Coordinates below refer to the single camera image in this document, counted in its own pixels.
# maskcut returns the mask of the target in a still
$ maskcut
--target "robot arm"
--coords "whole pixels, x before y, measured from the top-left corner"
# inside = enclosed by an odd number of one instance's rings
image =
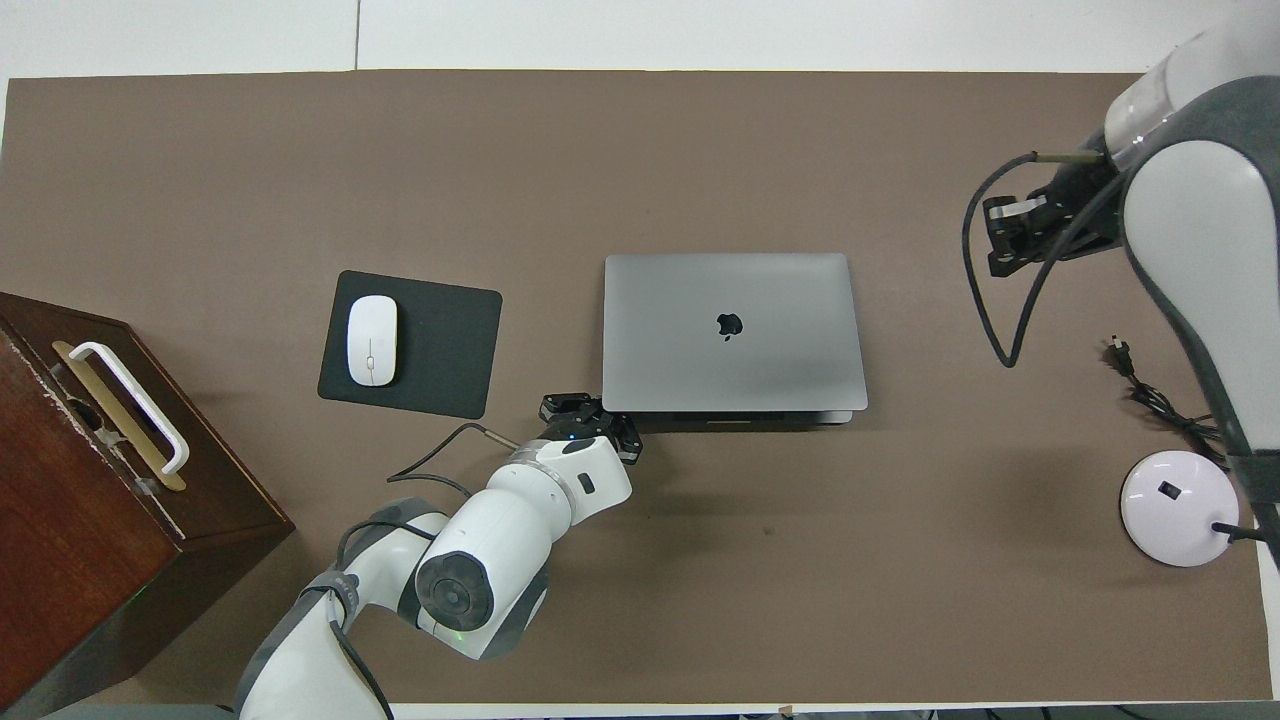
[[[410,498],[347,533],[334,565],[250,661],[236,698],[241,717],[390,717],[346,639],[369,605],[472,660],[516,647],[547,596],[552,543],[631,495],[623,462],[641,450],[630,421],[589,396],[548,396],[540,415],[547,430],[520,446],[452,519]]]
[[[1068,165],[983,215],[993,275],[1123,243],[1178,333],[1236,483],[1280,564],[1280,15],[1256,8],[1190,40],[1112,102]],[[1057,246],[1088,201],[1123,193]]]

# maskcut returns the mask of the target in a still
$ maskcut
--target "apple logo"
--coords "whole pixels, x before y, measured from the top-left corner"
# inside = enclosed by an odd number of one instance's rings
[[[721,334],[724,336],[724,342],[728,342],[731,337],[742,332],[742,319],[733,313],[728,313],[716,318],[716,322],[721,325]]]

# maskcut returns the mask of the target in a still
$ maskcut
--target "brown table surface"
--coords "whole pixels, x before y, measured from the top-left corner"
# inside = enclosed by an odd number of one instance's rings
[[[794,433],[652,434],[573,529],[520,648],[475,664],[390,614],[355,641],[401,702],[1270,697],[1251,547],[1176,570],[1117,495],[1183,448],[1101,360],[1203,409],[1121,252],[1059,265],[1002,369],[957,250],[1005,159],[1070,149],[1128,76],[360,72],[13,81],[0,290],[128,320],[298,525],[104,701],[225,702],[381,478],[458,420],[316,396],[334,283],[498,290],[484,421],[600,389],[613,252],[841,251],[870,409]],[[1007,183],[1025,192],[1044,179]],[[987,281],[1002,332],[1030,281]],[[465,437],[434,471],[479,487]]]

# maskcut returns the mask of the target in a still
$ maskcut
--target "cable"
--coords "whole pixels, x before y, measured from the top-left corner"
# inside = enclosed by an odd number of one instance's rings
[[[1028,163],[1036,161],[1048,161],[1052,158],[1046,155],[1041,158],[1037,152],[1028,152],[1025,155],[1019,155],[1012,160],[1001,165],[995,173],[987,177],[986,181],[978,186],[978,190],[973,193],[969,200],[969,206],[965,209],[964,214],[964,227],[960,229],[960,250],[964,255],[964,269],[965,277],[969,279],[969,292],[973,295],[973,302],[978,307],[978,318],[982,320],[982,329],[987,333],[987,341],[991,342],[991,348],[996,351],[996,357],[1000,359],[1000,364],[1006,368],[1012,368],[1018,364],[1018,356],[1023,351],[1023,340],[1027,336],[1027,324],[1030,322],[1032,310],[1036,307],[1036,300],[1039,297],[1041,290],[1044,287],[1044,281],[1048,278],[1050,270],[1053,269],[1053,263],[1062,256],[1062,251],[1066,246],[1075,238],[1080,229],[1093,219],[1094,215],[1106,205],[1116,192],[1120,191],[1124,176],[1116,176],[1111,178],[1102,190],[1098,191],[1084,208],[1071,218],[1071,222],[1066,228],[1059,233],[1057,238],[1053,240],[1053,245],[1050,247],[1048,254],[1044,256],[1044,261],[1041,264],[1039,272],[1036,273],[1036,279],[1032,281],[1032,287],[1027,291],[1027,300],[1023,302],[1023,311],[1018,318],[1018,327],[1014,331],[1014,343],[1010,351],[1006,354],[1005,348],[1000,345],[1000,338],[996,337],[996,331],[991,325],[991,316],[987,314],[987,305],[982,300],[982,291],[978,288],[978,278],[973,270],[973,258],[969,251],[969,225],[973,223],[973,215],[978,209],[978,204],[982,202],[982,196],[991,190],[991,186],[996,184],[996,181],[1002,178],[1014,168],[1025,165]]]
[[[490,430],[489,428],[481,425],[480,423],[462,423],[452,433],[449,433],[449,437],[444,438],[444,441],[440,442],[440,445],[438,445],[434,448],[431,448],[431,452],[428,452],[417,462],[413,462],[408,468],[404,468],[399,473],[396,473],[390,478],[387,478],[387,482],[393,482],[394,478],[399,478],[401,475],[407,475],[407,474],[412,473],[413,470],[417,470],[424,464],[426,464],[428,460],[435,457],[442,450],[445,448],[445,446],[448,446],[451,442],[453,442],[453,438],[456,438],[460,434],[462,434],[462,430],[466,430],[467,428],[471,428],[471,429],[475,429],[475,430],[480,430],[481,433],[484,433],[484,437],[486,437],[486,438],[497,442],[498,445],[506,447],[507,450],[517,450],[517,448],[520,448],[520,446],[516,445],[515,442],[512,442],[512,441],[509,441],[509,439],[499,436],[498,433]]]
[[[1124,378],[1133,386],[1133,389],[1129,392],[1129,400],[1133,400],[1138,405],[1151,410],[1152,415],[1164,420],[1169,425],[1172,425],[1174,429],[1180,432],[1187,438],[1197,454],[1207,457],[1215,465],[1221,468],[1222,471],[1228,470],[1226,456],[1210,445],[1210,442],[1222,442],[1222,432],[1217,428],[1217,425],[1206,421],[1211,420],[1213,418],[1212,415],[1187,418],[1174,409],[1174,404],[1165,397],[1165,393],[1139,380],[1133,369],[1133,357],[1129,355],[1128,342],[1116,336],[1111,336],[1111,343],[1107,346],[1107,352],[1115,363],[1116,372],[1124,375]]]
[[[347,633],[342,632],[342,626],[338,625],[337,620],[329,620],[329,630],[333,633],[334,639],[338,641],[338,646],[342,647],[342,652],[347,655],[347,660],[356,666],[356,670],[360,671],[360,676],[365,679],[365,684],[369,687],[369,691],[374,693],[375,698],[378,698],[378,705],[383,707],[383,715],[387,716],[387,720],[396,720],[396,716],[392,715],[392,706],[387,703],[387,696],[383,694],[383,688],[378,685],[378,680],[374,679],[374,674],[369,671],[369,666],[365,665],[365,661],[360,659],[360,653],[356,652],[351,641],[347,639]]]
[[[431,534],[431,533],[429,533],[429,532],[426,532],[426,530],[424,530],[421,528],[415,528],[413,525],[410,525],[408,523],[399,523],[399,521],[396,521],[396,520],[364,520],[361,523],[356,523],[355,525],[347,528],[347,532],[342,533],[342,538],[338,539],[338,553],[337,553],[337,557],[334,560],[334,568],[335,569],[343,570],[343,569],[347,568],[347,542],[351,539],[352,533],[355,533],[356,530],[361,530],[364,528],[372,528],[372,527],[397,528],[397,529],[406,530],[406,532],[408,532],[411,534],[415,534],[415,536],[417,536],[420,538],[424,538],[424,539],[428,539],[428,541],[434,541],[435,539],[434,534]]]
[[[445,478],[444,475],[435,475],[431,473],[408,473],[403,475],[392,475],[387,478],[388,483],[398,483],[401,480],[434,480],[436,483],[449,486],[451,488],[461,492],[463,497],[471,497],[471,491]]]
[[[1120,712],[1124,712],[1125,715],[1128,715],[1129,717],[1133,717],[1134,720],[1155,720],[1153,717],[1147,717],[1146,715],[1138,715],[1137,712],[1126,708],[1123,705],[1112,705],[1111,707],[1115,707],[1116,710],[1119,710]]]

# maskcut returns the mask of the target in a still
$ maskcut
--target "computer mouse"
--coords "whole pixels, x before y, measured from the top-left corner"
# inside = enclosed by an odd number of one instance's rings
[[[347,370],[366,387],[384,386],[396,377],[396,301],[366,295],[351,304],[347,316]]]

